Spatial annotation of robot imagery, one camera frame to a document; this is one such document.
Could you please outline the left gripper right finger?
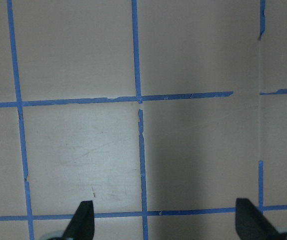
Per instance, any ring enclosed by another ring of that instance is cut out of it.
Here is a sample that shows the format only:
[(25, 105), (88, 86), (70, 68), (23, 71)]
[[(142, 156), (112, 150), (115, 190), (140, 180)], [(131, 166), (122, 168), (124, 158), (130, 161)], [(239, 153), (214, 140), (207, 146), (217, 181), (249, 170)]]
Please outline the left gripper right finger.
[(241, 240), (286, 240), (248, 198), (235, 202), (235, 230)]

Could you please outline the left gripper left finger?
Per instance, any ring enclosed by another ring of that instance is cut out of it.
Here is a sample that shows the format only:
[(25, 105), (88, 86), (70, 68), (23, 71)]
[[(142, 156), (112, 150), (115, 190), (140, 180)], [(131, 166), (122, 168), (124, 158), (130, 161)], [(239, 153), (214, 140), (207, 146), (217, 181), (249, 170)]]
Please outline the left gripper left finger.
[(82, 201), (61, 236), (61, 239), (92, 240), (94, 235), (95, 214), (93, 201)]

